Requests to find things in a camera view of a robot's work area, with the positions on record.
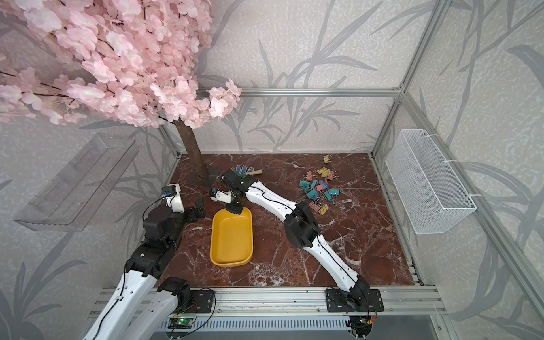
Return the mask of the blue dotted work glove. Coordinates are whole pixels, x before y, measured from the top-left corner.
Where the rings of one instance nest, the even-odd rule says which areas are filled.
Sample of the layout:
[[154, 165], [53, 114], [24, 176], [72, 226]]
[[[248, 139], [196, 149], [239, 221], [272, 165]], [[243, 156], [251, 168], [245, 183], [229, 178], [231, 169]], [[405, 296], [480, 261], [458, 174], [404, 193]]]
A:
[[248, 167], [246, 164], [237, 165], [235, 167], [235, 173], [239, 177], [246, 177], [248, 175], [252, 175], [253, 171], [254, 171], [254, 168], [253, 167]]

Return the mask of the left green circuit board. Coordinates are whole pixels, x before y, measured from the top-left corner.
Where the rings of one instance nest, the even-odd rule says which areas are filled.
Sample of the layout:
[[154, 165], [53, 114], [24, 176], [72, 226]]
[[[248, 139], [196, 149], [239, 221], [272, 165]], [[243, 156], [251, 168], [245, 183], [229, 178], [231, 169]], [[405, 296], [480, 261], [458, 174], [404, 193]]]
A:
[[169, 320], [169, 330], [189, 330], [195, 322], [194, 317], [174, 316]]

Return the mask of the right circuit board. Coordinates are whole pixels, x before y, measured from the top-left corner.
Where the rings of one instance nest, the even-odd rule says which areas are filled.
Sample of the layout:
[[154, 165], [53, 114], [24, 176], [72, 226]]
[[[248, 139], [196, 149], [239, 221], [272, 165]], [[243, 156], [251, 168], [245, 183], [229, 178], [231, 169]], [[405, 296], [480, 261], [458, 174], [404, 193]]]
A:
[[351, 316], [346, 321], [348, 332], [357, 339], [366, 339], [372, 332], [375, 317]]

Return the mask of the yellow plastic storage tray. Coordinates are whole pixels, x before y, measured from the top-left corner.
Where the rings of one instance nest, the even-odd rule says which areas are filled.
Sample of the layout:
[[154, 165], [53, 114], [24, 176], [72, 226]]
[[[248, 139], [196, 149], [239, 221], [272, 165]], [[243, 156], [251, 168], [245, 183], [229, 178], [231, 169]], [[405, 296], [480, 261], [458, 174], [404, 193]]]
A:
[[222, 209], [212, 221], [210, 258], [220, 267], [244, 266], [254, 252], [252, 213], [243, 208], [240, 215]]

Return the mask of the pink blossom artificial tree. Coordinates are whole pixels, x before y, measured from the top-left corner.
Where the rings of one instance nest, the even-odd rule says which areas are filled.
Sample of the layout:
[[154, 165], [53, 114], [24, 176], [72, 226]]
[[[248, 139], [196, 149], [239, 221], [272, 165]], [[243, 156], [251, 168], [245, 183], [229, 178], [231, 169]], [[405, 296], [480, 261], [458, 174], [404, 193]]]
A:
[[232, 80], [198, 92], [211, 9], [209, 1], [3, 1], [2, 14], [23, 21], [68, 70], [91, 78], [44, 82], [34, 68], [13, 69], [2, 59], [2, 123], [37, 115], [55, 125], [90, 115], [137, 128], [172, 123], [202, 184], [211, 171], [194, 131], [229, 115], [242, 94]]

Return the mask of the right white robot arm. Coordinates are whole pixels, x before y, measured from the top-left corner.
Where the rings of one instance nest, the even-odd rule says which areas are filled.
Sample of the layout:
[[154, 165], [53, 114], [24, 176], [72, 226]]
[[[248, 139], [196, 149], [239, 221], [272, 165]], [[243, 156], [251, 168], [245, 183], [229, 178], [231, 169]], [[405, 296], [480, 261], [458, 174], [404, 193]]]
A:
[[294, 202], [276, 194], [255, 177], [239, 176], [231, 169], [220, 180], [227, 191], [211, 191], [211, 198], [225, 204], [227, 211], [239, 215], [250, 202], [276, 216], [284, 226], [288, 241], [310, 253], [334, 279], [348, 306], [362, 311], [370, 305], [370, 284], [348, 266], [331, 248], [321, 233], [309, 204]]

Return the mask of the green wooden-handled garden tool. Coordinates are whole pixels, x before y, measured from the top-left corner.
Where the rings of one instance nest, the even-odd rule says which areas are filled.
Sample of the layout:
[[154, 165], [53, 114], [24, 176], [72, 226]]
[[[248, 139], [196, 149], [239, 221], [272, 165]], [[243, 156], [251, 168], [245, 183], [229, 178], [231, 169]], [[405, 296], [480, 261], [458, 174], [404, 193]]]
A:
[[262, 169], [253, 170], [253, 171], [248, 171], [248, 172], [246, 173], [246, 175], [249, 175], [249, 176], [259, 175], [259, 174], [263, 174], [263, 170], [262, 170]]

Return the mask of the aluminium front rail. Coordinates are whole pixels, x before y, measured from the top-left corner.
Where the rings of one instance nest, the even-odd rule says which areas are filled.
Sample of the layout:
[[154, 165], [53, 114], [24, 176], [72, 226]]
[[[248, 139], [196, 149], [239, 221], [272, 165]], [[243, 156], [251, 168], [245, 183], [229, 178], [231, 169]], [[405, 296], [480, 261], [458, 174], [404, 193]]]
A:
[[[210, 288], [215, 291], [215, 310], [211, 314], [172, 313], [158, 326], [157, 331], [180, 337], [192, 331], [348, 331], [346, 321], [351, 316], [375, 317], [374, 323], [389, 316], [429, 316], [439, 324], [446, 308], [433, 286], [386, 286], [381, 292], [385, 311], [381, 313], [329, 313], [325, 301], [325, 287], [257, 287]], [[116, 289], [103, 292], [91, 316], [95, 321]], [[150, 304], [157, 289], [151, 289], [134, 317]], [[189, 330], [169, 330], [174, 316], [194, 317]]]

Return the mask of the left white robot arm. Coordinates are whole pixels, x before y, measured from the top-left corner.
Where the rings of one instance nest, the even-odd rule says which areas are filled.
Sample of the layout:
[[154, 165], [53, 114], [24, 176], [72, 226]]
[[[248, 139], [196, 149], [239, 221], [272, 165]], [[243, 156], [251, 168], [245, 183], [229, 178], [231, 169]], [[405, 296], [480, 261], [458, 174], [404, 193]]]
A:
[[142, 301], [156, 285], [181, 243], [184, 227], [205, 218], [203, 197], [190, 208], [158, 205], [143, 221], [144, 242], [127, 260], [113, 296], [85, 339], [150, 339], [172, 313], [198, 312], [198, 299], [187, 280], [170, 277], [150, 304], [134, 317]]

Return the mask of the clear acrylic wall shelf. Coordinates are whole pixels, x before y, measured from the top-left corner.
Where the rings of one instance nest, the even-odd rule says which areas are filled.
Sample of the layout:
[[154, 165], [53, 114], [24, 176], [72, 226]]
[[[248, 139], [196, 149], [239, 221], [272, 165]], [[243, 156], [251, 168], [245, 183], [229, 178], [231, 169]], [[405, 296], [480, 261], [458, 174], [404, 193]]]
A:
[[81, 232], [138, 152], [133, 139], [95, 135], [14, 221], [33, 231]]

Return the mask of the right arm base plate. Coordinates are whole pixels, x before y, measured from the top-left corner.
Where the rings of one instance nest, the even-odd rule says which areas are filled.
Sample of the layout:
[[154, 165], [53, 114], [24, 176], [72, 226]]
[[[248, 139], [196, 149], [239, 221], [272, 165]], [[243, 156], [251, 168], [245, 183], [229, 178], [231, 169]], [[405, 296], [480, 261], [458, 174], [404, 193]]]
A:
[[385, 311], [381, 292], [378, 289], [371, 289], [361, 297], [353, 296], [333, 287], [327, 287], [324, 292], [329, 313], [381, 313]]

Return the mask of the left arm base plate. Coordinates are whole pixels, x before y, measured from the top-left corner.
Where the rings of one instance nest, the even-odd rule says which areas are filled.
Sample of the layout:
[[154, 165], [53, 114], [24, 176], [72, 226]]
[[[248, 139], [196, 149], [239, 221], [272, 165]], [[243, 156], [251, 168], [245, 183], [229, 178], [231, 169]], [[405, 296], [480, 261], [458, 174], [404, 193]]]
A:
[[215, 310], [215, 291], [209, 288], [191, 291], [191, 300], [185, 304], [182, 313], [211, 314]]

